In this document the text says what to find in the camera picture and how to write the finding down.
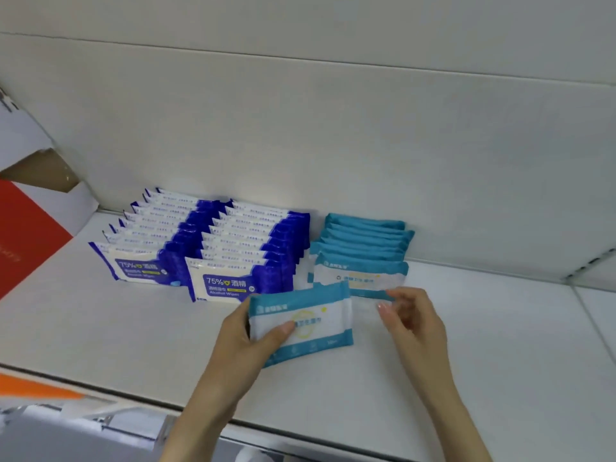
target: left hand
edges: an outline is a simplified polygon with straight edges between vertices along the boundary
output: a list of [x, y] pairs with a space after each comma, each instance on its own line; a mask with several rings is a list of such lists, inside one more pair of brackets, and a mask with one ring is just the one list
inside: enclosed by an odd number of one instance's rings
[[267, 358], [295, 329], [295, 323], [288, 321], [251, 342], [246, 332], [249, 305], [247, 298], [222, 322], [210, 362], [187, 405], [203, 409], [221, 429], [233, 417], [235, 406], [254, 384]]

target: right hand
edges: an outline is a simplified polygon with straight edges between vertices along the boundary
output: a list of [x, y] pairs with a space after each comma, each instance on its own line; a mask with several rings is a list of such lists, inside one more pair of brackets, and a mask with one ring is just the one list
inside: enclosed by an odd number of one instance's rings
[[379, 302], [379, 316], [394, 340], [400, 361], [413, 386], [426, 402], [457, 395], [453, 382], [445, 325], [425, 290], [387, 290], [394, 303]]

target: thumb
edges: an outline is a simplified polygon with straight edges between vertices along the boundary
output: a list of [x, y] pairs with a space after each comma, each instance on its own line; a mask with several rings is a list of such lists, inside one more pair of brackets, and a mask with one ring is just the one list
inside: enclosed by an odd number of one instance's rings
[[262, 358], [265, 362], [267, 358], [273, 354], [280, 346], [289, 338], [289, 336], [295, 330], [295, 322], [287, 321], [280, 326], [274, 327], [265, 336], [260, 338], [254, 344], [254, 348], [257, 351], [259, 358]]
[[384, 301], [379, 302], [376, 305], [379, 311], [379, 316], [384, 326], [387, 327], [389, 334], [391, 334], [396, 347], [399, 350], [403, 350], [408, 346], [408, 342], [412, 339], [411, 334], [406, 330], [402, 320], [398, 316], [398, 313], [393, 308], [391, 303]]

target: cardboard box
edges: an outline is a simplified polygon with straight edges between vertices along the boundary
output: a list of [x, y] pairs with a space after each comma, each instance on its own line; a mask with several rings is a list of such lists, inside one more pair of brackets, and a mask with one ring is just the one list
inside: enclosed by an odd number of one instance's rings
[[53, 147], [0, 89], [0, 299], [71, 240], [98, 208], [88, 186]]

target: blue sticker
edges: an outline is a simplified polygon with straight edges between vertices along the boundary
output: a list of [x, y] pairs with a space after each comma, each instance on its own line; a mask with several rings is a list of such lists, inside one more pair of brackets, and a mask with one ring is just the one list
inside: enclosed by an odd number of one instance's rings
[[244, 301], [248, 295], [256, 292], [251, 275], [229, 277], [227, 275], [204, 274], [205, 290], [211, 297], [237, 298]]
[[160, 266], [158, 259], [150, 261], [132, 261], [130, 259], [115, 260], [127, 277], [134, 279], [150, 279], [156, 283], [172, 285], [171, 275]]

